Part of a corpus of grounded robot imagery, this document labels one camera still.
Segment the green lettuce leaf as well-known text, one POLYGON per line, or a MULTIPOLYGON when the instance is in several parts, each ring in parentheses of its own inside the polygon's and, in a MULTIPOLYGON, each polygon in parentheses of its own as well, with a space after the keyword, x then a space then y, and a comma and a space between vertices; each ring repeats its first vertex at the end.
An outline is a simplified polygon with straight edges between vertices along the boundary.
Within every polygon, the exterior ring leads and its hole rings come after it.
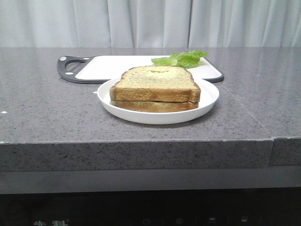
POLYGON ((195 68, 199 65, 202 57, 206 57, 207 52, 192 50, 182 53, 172 53, 168 57, 153 58, 151 61, 155 66, 178 66, 182 68, 195 68))

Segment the toasted bread slice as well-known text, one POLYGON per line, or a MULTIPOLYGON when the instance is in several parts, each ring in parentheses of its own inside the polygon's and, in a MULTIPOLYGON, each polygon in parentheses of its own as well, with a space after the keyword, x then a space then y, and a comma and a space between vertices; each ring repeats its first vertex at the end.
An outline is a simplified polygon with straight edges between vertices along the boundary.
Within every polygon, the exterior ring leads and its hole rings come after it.
POLYGON ((177 66, 139 66, 129 69, 110 88, 115 101, 200 101, 201 89, 192 74, 177 66))
POLYGON ((180 112, 198 108, 193 102, 160 102, 160 101, 115 101, 110 104, 119 108, 150 113, 180 112))

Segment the white curtain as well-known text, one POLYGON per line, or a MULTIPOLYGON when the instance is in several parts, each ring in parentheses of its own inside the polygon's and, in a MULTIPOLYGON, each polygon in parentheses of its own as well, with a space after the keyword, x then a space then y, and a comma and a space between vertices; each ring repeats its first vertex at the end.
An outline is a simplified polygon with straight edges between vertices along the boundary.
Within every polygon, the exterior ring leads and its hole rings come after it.
POLYGON ((299 47, 298 0, 3 0, 2 47, 299 47))

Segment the black appliance control panel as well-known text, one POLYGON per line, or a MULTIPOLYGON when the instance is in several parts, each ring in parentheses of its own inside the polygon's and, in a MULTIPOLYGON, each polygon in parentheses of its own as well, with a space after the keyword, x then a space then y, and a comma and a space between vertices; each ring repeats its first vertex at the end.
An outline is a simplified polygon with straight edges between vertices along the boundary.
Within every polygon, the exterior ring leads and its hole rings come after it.
POLYGON ((4 194, 3 226, 298 226, 299 188, 4 194))

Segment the white round plate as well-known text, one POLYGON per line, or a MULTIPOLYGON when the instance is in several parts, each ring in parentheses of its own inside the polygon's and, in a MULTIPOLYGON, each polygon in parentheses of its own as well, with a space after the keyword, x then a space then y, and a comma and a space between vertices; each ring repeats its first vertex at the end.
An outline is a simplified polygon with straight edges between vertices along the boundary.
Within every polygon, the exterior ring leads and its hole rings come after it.
POLYGON ((198 108, 181 112, 170 113, 147 113, 131 111, 119 108, 110 104, 110 88, 118 82, 120 78, 111 79, 102 84, 97 90, 97 96, 103 107, 112 115, 126 121, 137 122, 142 124, 166 125, 177 124, 197 119, 208 113, 219 97, 217 87, 204 80, 196 78, 194 81, 201 89, 200 102, 198 108))

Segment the white black cutting board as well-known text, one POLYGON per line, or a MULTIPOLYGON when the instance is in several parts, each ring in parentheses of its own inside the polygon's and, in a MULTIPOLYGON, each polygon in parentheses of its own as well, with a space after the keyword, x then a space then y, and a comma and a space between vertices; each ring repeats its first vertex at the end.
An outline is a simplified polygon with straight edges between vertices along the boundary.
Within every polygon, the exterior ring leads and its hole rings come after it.
MULTIPOLYGON (((153 65, 153 58, 168 56, 62 56, 57 61, 57 70, 61 78, 73 83, 102 84, 108 80, 120 78, 130 68, 153 65)), ((211 83, 221 82, 224 75, 205 58, 201 58, 198 67, 187 69, 194 78, 211 83)))

